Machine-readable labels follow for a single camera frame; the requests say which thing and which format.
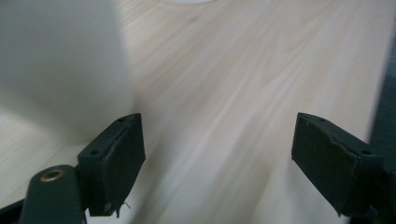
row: wood grain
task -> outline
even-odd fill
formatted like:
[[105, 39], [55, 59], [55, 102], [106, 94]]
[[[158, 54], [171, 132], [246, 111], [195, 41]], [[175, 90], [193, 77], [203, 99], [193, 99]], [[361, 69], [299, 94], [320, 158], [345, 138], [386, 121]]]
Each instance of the wood grain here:
[[[118, 0], [148, 159], [131, 209], [89, 223], [343, 223], [290, 159], [296, 114], [367, 139], [395, 10], [390, 0]], [[5, 109], [0, 138], [1, 206], [84, 147]]]

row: screw hole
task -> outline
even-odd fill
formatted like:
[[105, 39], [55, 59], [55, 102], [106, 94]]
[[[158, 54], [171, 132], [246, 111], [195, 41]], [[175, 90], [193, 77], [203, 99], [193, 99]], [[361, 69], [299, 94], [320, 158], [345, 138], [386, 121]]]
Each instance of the screw hole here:
[[99, 154], [99, 152], [100, 152], [99, 150], [92, 150], [90, 154], [91, 156], [96, 156]]
[[363, 150], [361, 153], [363, 153], [364, 155], [372, 155], [373, 153], [371, 153], [371, 151], [368, 150]]
[[63, 170], [51, 170], [41, 176], [41, 181], [50, 182], [64, 175]]

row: wooden floor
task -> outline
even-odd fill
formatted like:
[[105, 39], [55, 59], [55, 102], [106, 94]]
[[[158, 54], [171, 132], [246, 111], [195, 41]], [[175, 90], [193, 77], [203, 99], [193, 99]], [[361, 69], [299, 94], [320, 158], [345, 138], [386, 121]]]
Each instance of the wooden floor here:
[[[296, 114], [367, 139], [395, 11], [391, 0], [118, 0], [148, 159], [131, 209], [88, 222], [343, 223], [291, 161]], [[40, 169], [76, 164], [85, 145], [0, 113], [5, 206]]]

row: light wood surface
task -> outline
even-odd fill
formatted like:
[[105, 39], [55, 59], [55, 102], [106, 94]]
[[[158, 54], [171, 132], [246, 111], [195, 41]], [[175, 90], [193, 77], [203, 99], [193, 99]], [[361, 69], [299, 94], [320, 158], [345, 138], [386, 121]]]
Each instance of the light wood surface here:
[[[296, 114], [367, 140], [394, 25], [391, 0], [118, 0], [147, 161], [120, 219], [343, 223], [290, 159]], [[0, 206], [86, 143], [0, 110]]]
[[214, 0], [158, 0], [158, 1], [169, 4], [197, 5], [197, 4], [212, 2]]

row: black plastic bracket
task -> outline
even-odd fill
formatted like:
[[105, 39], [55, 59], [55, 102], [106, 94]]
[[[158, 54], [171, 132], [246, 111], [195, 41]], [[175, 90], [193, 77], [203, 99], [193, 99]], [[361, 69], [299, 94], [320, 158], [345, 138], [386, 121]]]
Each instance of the black plastic bracket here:
[[0, 223], [85, 223], [91, 216], [117, 217], [146, 159], [142, 119], [114, 121], [78, 154], [78, 166], [53, 166], [30, 181], [23, 201], [0, 210]]
[[372, 209], [396, 223], [396, 175], [384, 156], [326, 119], [299, 113], [291, 156], [339, 215]]

